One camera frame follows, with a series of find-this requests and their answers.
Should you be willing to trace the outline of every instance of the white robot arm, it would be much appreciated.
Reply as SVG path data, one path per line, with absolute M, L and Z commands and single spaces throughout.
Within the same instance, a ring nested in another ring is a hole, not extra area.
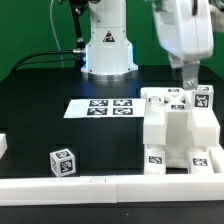
M 126 0 L 69 0 L 78 48 L 85 47 L 84 77 L 99 81 L 119 81 L 131 76 L 138 66 L 133 63 L 132 44 L 126 36 Z M 77 17 L 90 9 L 91 40 L 85 46 Z
M 146 0 L 153 13 L 160 45 L 168 51 L 173 69 L 182 69 L 183 87 L 198 85 L 200 60 L 213 53 L 208 0 Z

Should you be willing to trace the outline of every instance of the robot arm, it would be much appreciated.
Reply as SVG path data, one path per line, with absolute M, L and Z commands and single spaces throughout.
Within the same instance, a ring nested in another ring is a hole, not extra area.
M 181 69 L 183 87 L 195 89 L 200 60 L 213 53 L 208 0 L 151 1 L 160 45 L 168 52 L 171 67 Z

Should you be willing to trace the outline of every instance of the white cube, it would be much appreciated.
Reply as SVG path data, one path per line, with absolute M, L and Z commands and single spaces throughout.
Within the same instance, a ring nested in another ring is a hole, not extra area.
M 51 170 L 57 177 L 63 177 L 76 172 L 75 156 L 69 149 L 50 153 Z
M 212 110 L 213 96 L 213 86 L 198 86 L 192 92 L 192 109 Z

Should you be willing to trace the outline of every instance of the stacked white blocks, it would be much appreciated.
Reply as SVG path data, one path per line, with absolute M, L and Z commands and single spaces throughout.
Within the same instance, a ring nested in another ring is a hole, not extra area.
M 205 85 L 193 91 L 141 89 L 141 97 L 146 99 L 144 174 L 161 174 L 163 169 L 148 162 L 153 156 L 164 157 L 166 167 L 188 168 L 192 174 L 214 173 L 209 150 L 219 147 L 220 126 L 212 111 L 213 96 L 213 87 Z
M 199 86 L 192 92 L 191 127 L 195 146 L 218 146 L 220 126 L 212 111 L 212 86 Z
M 6 150 L 7 150 L 6 136 L 5 134 L 0 134 L 0 159 L 2 158 Z

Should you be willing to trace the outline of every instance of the cable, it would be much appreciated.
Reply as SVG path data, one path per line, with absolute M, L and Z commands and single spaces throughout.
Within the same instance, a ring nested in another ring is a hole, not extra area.
M 27 61 L 31 58 L 35 58 L 35 57 L 39 57 L 39 56 L 47 56 L 47 55 L 64 55 L 64 54 L 73 54 L 73 51 L 72 50 L 68 50 L 68 51 L 47 51 L 47 52 L 39 52 L 39 53 L 28 55 L 28 56 L 22 58 L 21 60 L 19 60 L 13 66 L 13 68 L 11 69 L 11 72 L 15 71 L 21 64 L 23 64 L 25 61 Z
M 63 59 L 63 62 L 65 61 L 75 61 L 77 60 L 76 58 L 70 58 L 70 59 Z M 27 62 L 27 63 L 22 63 L 17 65 L 16 69 L 21 67 L 21 66 L 25 66 L 25 65 L 31 65 L 31 64 L 42 64 L 42 63 L 54 63 L 54 62 L 62 62 L 61 59 L 58 60 L 49 60 L 49 61 L 33 61 L 33 62 Z
M 213 0 L 213 4 L 221 11 L 224 12 L 224 3 L 220 0 Z
M 51 1 L 51 4 L 50 4 L 50 21 L 51 21 L 51 29 L 52 29 L 52 32 L 53 32 L 53 35 L 54 35 L 54 39 L 55 39 L 55 42 L 56 42 L 58 51 L 61 51 L 61 46 L 60 46 L 60 43 L 59 43 L 59 41 L 58 41 L 57 33 L 56 33 L 56 31 L 55 31 L 55 27 L 54 27 L 54 20 L 53 20 L 54 3 L 55 3 L 55 0 L 52 0 L 52 1 Z M 61 58 L 61 66 L 62 66 L 62 68 L 64 68 L 63 56 L 61 55 L 60 58 Z

